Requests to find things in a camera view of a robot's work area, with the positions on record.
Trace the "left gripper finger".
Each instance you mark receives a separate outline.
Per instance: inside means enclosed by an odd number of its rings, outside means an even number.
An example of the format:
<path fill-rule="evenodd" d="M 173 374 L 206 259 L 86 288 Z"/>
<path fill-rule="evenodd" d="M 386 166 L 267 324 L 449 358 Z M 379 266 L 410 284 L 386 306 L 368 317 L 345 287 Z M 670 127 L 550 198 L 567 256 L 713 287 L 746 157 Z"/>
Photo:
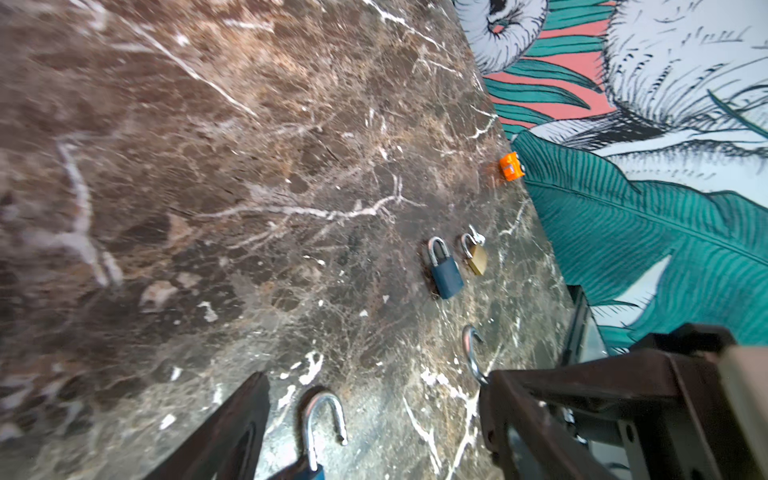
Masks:
<path fill-rule="evenodd" d="M 270 410 L 269 380 L 251 375 L 148 479 L 252 479 Z"/>

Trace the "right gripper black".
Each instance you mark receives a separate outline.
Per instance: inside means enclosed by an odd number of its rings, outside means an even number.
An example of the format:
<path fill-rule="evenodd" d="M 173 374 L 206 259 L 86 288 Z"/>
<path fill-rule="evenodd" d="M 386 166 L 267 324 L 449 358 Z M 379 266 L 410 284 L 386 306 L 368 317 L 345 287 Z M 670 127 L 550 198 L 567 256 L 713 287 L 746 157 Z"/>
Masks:
<path fill-rule="evenodd" d="M 623 447 L 636 479 L 764 479 L 727 397 L 719 362 L 737 342 L 724 327 L 686 323 L 621 356 L 539 370 L 494 370 L 480 392 L 486 447 L 506 479 L 522 479 L 509 432 L 547 479 L 614 475 L 539 404 L 576 409 L 587 439 Z"/>

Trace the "black padlock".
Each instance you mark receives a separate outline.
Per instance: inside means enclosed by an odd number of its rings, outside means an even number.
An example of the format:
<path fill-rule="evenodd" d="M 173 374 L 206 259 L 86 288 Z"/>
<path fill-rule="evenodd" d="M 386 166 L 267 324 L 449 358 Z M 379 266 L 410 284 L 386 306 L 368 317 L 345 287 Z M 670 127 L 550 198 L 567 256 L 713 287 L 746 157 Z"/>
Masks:
<path fill-rule="evenodd" d="M 471 324 L 465 325 L 462 330 L 462 348 L 466 357 L 468 370 L 478 384 L 487 385 L 488 379 L 482 372 L 475 354 L 475 344 L 477 342 L 484 342 L 478 330 Z"/>

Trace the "blue padlock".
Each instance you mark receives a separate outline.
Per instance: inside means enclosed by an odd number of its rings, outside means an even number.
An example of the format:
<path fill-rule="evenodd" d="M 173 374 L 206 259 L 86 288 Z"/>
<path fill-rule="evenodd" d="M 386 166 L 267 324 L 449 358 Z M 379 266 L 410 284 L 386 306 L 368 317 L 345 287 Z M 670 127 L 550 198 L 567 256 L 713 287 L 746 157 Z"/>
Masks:
<path fill-rule="evenodd" d="M 464 287 L 458 265 L 445 241 L 437 236 L 428 240 L 430 271 L 438 294 L 442 299 L 450 299 Z"/>
<path fill-rule="evenodd" d="M 346 446 L 349 434 L 343 404 L 340 398 L 328 388 L 316 387 L 304 401 L 300 413 L 302 455 L 293 465 L 287 466 L 272 476 L 274 480 L 325 480 L 324 466 L 320 463 L 315 441 L 313 422 L 322 406 L 328 405 L 333 417 L 337 441 Z"/>

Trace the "brass padlock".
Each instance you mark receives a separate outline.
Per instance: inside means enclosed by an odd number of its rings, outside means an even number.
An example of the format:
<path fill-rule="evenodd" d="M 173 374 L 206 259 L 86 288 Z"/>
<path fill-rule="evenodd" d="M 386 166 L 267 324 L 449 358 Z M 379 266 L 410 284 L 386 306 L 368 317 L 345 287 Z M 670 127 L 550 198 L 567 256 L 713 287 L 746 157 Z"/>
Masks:
<path fill-rule="evenodd" d="M 475 275 L 484 275 L 488 262 L 488 256 L 484 248 L 485 237 L 470 225 L 469 232 L 461 236 L 460 243 L 469 268 Z"/>

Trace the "orange toy car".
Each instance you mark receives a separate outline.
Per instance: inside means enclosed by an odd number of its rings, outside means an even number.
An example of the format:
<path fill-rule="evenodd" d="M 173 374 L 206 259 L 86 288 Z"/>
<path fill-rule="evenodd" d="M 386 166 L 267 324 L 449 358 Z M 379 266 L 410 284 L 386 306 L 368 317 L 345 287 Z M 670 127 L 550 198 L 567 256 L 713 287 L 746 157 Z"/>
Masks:
<path fill-rule="evenodd" d="M 517 152 L 510 152 L 499 160 L 499 169 L 508 182 L 525 176 L 525 169 L 520 162 Z"/>

